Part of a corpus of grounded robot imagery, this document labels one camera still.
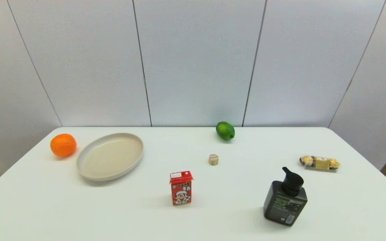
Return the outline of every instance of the small wooden cylinder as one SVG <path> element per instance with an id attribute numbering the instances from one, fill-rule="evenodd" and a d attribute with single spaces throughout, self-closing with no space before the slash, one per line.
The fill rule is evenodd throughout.
<path id="1" fill-rule="evenodd" d="M 211 165 L 215 166 L 218 164 L 218 156 L 216 154 L 212 154 L 209 156 L 209 161 Z"/>

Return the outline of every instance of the pump dispenser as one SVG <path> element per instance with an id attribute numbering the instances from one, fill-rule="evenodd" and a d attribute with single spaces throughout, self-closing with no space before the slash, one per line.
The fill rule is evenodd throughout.
<path id="1" fill-rule="evenodd" d="M 272 182 L 264 204 L 265 218 L 292 226 L 308 198 L 302 187 L 303 178 L 286 167 L 282 169 L 285 171 L 285 179 L 283 182 Z"/>

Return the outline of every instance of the white wall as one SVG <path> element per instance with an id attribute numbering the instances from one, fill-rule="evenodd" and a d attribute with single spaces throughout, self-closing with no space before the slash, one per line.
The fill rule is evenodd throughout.
<path id="1" fill-rule="evenodd" d="M 66 126 L 242 125 L 265 0 L 134 0 L 151 120 L 131 0 L 9 3 L 38 75 L 0 0 L 0 170 L 58 116 Z M 328 126 L 382 5 L 268 0 L 245 125 Z M 383 166 L 386 6 L 330 127 Z"/>
<path id="2" fill-rule="evenodd" d="M 132 0 L 9 0 L 64 126 L 150 126 Z"/>
<path id="3" fill-rule="evenodd" d="M 60 123 L 23 45 L 5 0 L 0 0 L 0 160 L 12 166 Z"/>
<path id="4" fill-rule="evenodd" d="M 384 0 L 268 0 L 245 126 L 328 127 Z"/>
<path id="5" fill-rule="evenodd" d="M 376 168 L 386 163 L 386 3 L 330 128 Z"/>
<path id="6" fill-rule="evenodd" d="M 134 2 L 152 125 L 242 125 L 265 1 Z"/>

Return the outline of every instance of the beige plate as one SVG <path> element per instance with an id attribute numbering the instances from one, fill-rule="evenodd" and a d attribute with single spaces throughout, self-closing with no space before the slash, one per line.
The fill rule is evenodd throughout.
<path id="1" fill-rule="evenodd" d="M 77 170 L 89 180 L 116 179 L 132 171 L 142 158 L 144 145 L 133 134 L 116 133 L 90 143 L 78 156 Z"/>

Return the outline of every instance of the juice box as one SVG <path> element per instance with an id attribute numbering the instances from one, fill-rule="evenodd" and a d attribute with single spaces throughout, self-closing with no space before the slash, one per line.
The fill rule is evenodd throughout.
<path id="1" fill-rule="evenodd" d="M 172 204 L 174 206 L 191 203 L 192 180 L 193 177 L 190 171 L 173 172 L 170 174 Z"/>

